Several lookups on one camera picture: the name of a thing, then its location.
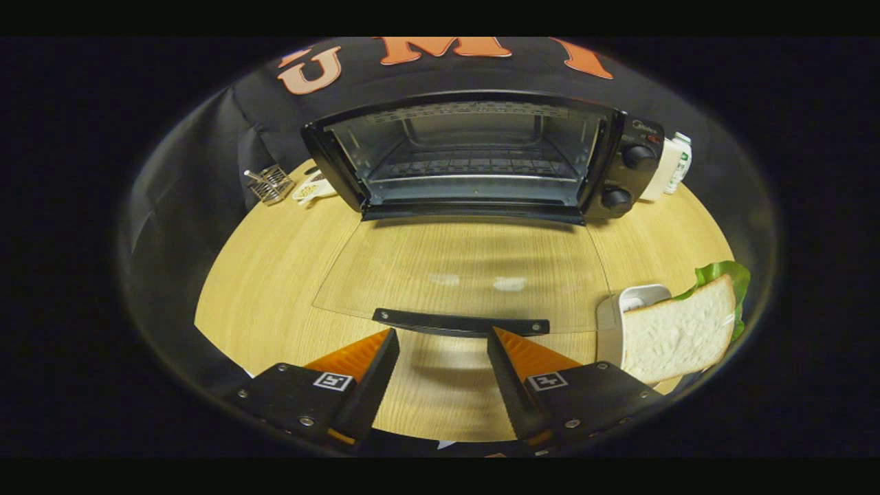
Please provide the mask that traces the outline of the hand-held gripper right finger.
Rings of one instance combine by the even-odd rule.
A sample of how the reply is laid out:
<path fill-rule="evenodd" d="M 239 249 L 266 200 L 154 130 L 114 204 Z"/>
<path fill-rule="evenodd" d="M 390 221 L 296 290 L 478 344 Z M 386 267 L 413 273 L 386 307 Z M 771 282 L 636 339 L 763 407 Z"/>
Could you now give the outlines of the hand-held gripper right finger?
<path fill-rule="evenodd" d="M 487 354 L 526 448 L 592 448 L 664 403 L 663 394 L 616 364 L 580 364 L 501 328 L 488 333 Z"/>

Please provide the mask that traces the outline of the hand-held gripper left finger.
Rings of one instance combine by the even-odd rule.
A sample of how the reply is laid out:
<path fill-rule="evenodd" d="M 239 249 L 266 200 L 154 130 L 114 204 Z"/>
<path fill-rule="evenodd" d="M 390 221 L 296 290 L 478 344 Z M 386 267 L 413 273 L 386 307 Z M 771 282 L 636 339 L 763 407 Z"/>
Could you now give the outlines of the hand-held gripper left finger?
<path fill-rule="evenodd" d="M 302 366 L 273 364 L 227 400 L 302 441 L 358 448 L 370 435 L 399 349 L 395 329 L 387 328 Z"/>

